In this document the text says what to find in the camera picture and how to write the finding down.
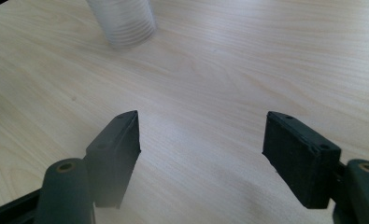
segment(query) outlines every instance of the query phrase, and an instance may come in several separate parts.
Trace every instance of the transparent cup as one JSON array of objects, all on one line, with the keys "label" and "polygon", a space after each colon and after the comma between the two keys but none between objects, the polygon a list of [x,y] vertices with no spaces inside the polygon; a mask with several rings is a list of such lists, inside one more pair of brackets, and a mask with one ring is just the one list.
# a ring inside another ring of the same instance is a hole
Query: transparent cup
[{"label": "transparent cup", "polygon": [[139,45],[156,29],[149,0],[87,0],[113,49]]}]

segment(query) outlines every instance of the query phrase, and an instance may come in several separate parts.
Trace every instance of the light wood surface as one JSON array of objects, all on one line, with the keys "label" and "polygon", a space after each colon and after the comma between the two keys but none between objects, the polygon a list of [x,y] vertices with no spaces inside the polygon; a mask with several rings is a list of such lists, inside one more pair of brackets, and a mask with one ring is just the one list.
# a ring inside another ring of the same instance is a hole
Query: light wood surface
[{"label": "light wood surface", "polygon": [[267,111],[369,160],[369,1],[152,0],[158,31],[111,49],[85,0],[0,6],[0,205],[137,109],[121,210],[97,223],[332,223],[262,155]]}]

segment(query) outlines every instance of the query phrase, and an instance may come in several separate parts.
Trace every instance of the tabletop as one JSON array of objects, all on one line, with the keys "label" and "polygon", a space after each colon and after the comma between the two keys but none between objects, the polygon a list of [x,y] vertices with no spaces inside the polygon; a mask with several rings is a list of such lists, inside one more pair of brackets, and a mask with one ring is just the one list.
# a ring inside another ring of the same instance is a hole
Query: tabletop
[{"label": "tabletop", "polygon": [[262,155],[292,115],[369,160],[369,1],[151,0],[158,29],[114,50],[85,0],[0,5],[0,205],[137,110],[142,153],[97,223],[333,223]]}]

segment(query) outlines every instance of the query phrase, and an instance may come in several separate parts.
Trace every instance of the cup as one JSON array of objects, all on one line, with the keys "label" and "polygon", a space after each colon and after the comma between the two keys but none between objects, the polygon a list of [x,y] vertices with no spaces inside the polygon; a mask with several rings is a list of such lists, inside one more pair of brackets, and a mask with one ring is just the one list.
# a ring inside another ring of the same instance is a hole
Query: cup
[{"label": "cup", "polygon": [[113,49],[139,45],[156,30],[149,0],[87,0]]}]

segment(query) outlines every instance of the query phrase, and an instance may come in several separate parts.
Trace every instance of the clear plastic cup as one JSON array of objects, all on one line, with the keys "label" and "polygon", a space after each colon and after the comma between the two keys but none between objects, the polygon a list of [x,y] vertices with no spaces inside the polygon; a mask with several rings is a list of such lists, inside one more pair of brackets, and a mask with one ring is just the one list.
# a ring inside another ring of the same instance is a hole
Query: clear plastic cup
[{"label": "clear plastic cup", "polygon": [[139,45],[155,32],[149,0],[87,0],[114,49]]}]

